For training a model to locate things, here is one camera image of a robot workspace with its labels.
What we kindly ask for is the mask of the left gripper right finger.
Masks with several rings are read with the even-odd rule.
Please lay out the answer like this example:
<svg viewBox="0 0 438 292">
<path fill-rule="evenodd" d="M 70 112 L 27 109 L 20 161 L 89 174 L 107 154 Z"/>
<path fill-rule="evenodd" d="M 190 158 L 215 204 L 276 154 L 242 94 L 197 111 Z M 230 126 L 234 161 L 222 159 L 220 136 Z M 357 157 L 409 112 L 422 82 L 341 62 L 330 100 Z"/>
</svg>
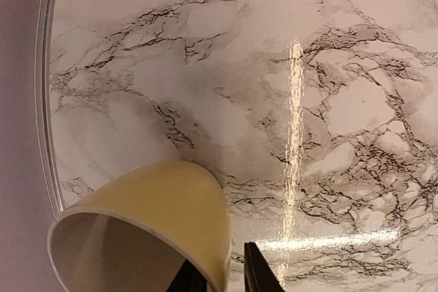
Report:
<svg viewBox="0 0 438 292">
<path fill-rule="evenodd" d="M 254 242 L 244 244 L 244 285 L 248 292 L 284 292 Z"/>
</svg>

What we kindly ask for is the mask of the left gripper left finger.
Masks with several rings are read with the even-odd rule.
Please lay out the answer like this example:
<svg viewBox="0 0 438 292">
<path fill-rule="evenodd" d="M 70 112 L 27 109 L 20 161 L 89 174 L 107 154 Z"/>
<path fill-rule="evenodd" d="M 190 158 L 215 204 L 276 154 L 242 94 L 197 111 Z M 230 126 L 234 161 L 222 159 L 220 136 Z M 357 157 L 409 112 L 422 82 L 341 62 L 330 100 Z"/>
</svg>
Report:
<svg viewBox="0 0 438 292">
<path fill-rule="evenodd" d="M 207 292 L 207 280 L 189 260 L 184 260 L 167 292 Z"/>
</svg>

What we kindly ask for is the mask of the yellow mug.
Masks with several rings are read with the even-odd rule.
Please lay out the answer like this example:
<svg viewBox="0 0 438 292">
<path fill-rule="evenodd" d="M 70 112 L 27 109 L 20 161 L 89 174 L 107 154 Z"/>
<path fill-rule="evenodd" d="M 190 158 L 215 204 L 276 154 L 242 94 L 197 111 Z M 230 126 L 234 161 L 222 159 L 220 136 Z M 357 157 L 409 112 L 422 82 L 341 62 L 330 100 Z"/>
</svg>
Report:
<svg viewBox="0 0 438 292">
<path fill-rule="evenodd" d="M 225 291 L 231 220 L 216 178 L 189 161 L 138 168 L 61 212 L 47 237 L 66 291 L 184 291 L 193 269 Z"/>
</svg>

